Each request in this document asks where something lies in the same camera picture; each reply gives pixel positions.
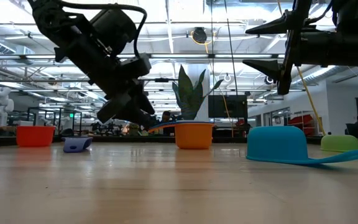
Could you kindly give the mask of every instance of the black robotic arm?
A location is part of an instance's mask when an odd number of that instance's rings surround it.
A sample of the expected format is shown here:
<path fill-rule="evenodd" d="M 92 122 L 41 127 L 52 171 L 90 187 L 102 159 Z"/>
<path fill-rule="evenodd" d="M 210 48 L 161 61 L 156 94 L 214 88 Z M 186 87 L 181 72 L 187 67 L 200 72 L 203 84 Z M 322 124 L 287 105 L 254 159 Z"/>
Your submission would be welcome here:
<path fill-rule="evenodd" d="M 61 0 L 28 0 L 37 27 L 58 47 L 56 62 L 69 58 L 105 92 L 108 102 L 98 112 L 105 123 L 110 118 L 131 121 L 148 128 L 154 114 L 149 99 L 144 95 L 143 83 L 138 80 L 150 72 L 147 54 L 137 51 L 137 38 L 147 18 L 144 9 L 120 4 L 73 4 Z M 65 12 L 63 7 L 101 9 L 92 19 L 82 14 Z M 144 14 L 136 29 L 135 24 L 121 10 Z M 121 61 L 117 57 L 127 43 L 134 41 L 135 57 Z"/>
<path fill-rule="evenodd" d="M 247 34 L 287 34 L 283 63 L 243 60 L 272 78 L 279 95 L 286 95 L 291 86 L 292 66 L 302 64 L 347 65 L 358 67 L 358 0 L 331 0 L 324 14 L 309 19 L 312 0 L 294 0 L 293 10 L 267 24 L 249 29 Z M 316 29 L 312 23 L 332 9 L 335 32 Z"/>

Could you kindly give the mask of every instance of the yellow cable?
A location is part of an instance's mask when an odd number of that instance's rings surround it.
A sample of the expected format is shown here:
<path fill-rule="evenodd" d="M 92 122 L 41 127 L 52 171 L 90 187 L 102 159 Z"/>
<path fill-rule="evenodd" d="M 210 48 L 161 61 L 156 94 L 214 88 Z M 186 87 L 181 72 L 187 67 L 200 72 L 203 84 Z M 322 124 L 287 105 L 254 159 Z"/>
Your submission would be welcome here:
<path fill-rule="evenodd" d="M 323 132 L 323 136 L 324 136 L 324 135 L 326 135 L 326 132 L 324 131 L 323 124 L 322 124 L 322 122 L 321 122 L 321 120 L 320 120 L 320 117 L 318 116 L 317 110 L 316 110 L 316 108 L 314 107 L 314 103 L 313 103 L 313 100 L 312 100 L 312 98 L 311 98 L 311 95 L 310 95 L 308 86 L 306 85 L 306 82 L 305 82 L 305 80 L 303 79 L 303 74 L 302 74 L 301 70 L 299 69 L 299 67 L 296 67 L 296 69 L 298 70 L 299 76 L 301 77 L 303 86 L 304 86 L 304 88 L 305 88 L 305 90 L 306 90 L 306 93 L 308 94 L 308 98 L 309 98 L 309 101 L 310 101 L 310 105 L 311 105 L 311 107 L 313 108 L 314 115 L 316 115 L 316 117 L 317 117 L 318 125 L 319 125 L 321 131 Z"/>
<path fill-rule="evenodd" d="M 230 121 L 230 125 L 231 125 L 231 137 L 234 138 L 234 129 L 233 129 L 233 122 L 230 119 L 230 114 L 229 114 L 229 109 L 227 108 L 227 103 L 226 103 L 226 99 L 221 91 L 221 87 L 218 87 L 219 92 L 221 93 L 221 96 L 223 97 L 223 103 L 224 103 L 224 107 L 226 109 L 226 113 L 227 113 L 227 118 L 229 118 Z"/>
<path fill-rule="evenodd" d="M 212 40 L 209 41 L 208 43 L 204 43 L 204 44 L 198 43 L 198 42 L 193 38 L 193 33 L 194 33 L 194 31 L 191 31 L 191 33 L 190 33 L 190 36 L 191 36 L 191 39 L 193 40 L 193 42 L 196 43 L 196 44 L 198 44 L 198 45 L 204 45 L 204 46 L 205 46 L 205 51 L 206 51 L 206 53 L 208 54 L 208 44 L 212 43 L 212 41 L 213 41 L 213 39 L 214 39 L 214 37 L 215 37 L 215 32 L 214 32 L 214 34 L 213 34 Z M 225 99 L 224 95 L 222 94 L 222 91 L 220 91 L 220 92 L 221 92 L 221 95 L 222 95 L 222 97 L 223 97 L 223 103 L 224 103 L 224 107 L 225 107 L 225 109 L 226 109 L 227 118 L 229 118 L 229 121 L 230 121 L 230 124 L 231 124 L 231 137 L 234 138 L 233 122 L 232 122 L 231 119 L 230 119 L 230 114 L 229 114 L 229 109 L 227 108 L 226 99 Z"/>

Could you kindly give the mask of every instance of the snake plant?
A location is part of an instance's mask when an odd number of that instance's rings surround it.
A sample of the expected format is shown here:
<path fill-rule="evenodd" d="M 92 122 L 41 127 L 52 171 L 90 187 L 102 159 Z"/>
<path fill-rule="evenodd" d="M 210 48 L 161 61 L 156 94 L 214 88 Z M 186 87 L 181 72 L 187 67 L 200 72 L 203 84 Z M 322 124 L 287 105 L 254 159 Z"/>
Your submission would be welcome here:
<path fill-rule="evenodd" d="M 181 110 L 181 115 L 185 120 L 194 120 L 197 116 L 197 112 L 204 102 L 204 99 L 212 93 L 215 89 L 219 88 L 223 80 L 216 82 L 215 86 L 204 95 L 203 93 L 203 80 L 205 76 L 204 70 L 198 81 L 193 85 L 189 76 L 186 74 L 185 69 L 180 66 L 179 70 L 179 85 L 175 82 L 172 83 L 172 89 L 175 92 L 178 106 Z"/>

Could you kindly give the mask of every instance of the wooden surface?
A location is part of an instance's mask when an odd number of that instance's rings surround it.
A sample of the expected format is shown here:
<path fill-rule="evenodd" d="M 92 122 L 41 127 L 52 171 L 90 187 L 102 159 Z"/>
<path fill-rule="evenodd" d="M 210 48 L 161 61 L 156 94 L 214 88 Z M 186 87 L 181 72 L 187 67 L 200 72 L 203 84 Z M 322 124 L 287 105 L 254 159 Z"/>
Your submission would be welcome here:
<path fill-rule="evenodd" d="M 244 144 L 0 148 L 0 223 L 358 223 L 358 161 L 248 161 Z M 313 157 L 326 157 L 310 146 Z"/>

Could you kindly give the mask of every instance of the television screen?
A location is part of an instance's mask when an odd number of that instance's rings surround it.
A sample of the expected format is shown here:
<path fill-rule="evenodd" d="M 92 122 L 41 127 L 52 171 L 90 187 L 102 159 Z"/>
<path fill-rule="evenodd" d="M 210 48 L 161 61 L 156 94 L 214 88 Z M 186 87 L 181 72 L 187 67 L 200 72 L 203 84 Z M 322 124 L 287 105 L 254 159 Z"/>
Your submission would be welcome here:
<path fill-rule="evenodd" d="M 236 95 L 224 96 L 227 104 L 227 110 L 231 118 L 248 118 L 247 96 Z M 227 118 L 226 107 L 223 96 L 208 96 L 208 113 L 210 118 Z"/>

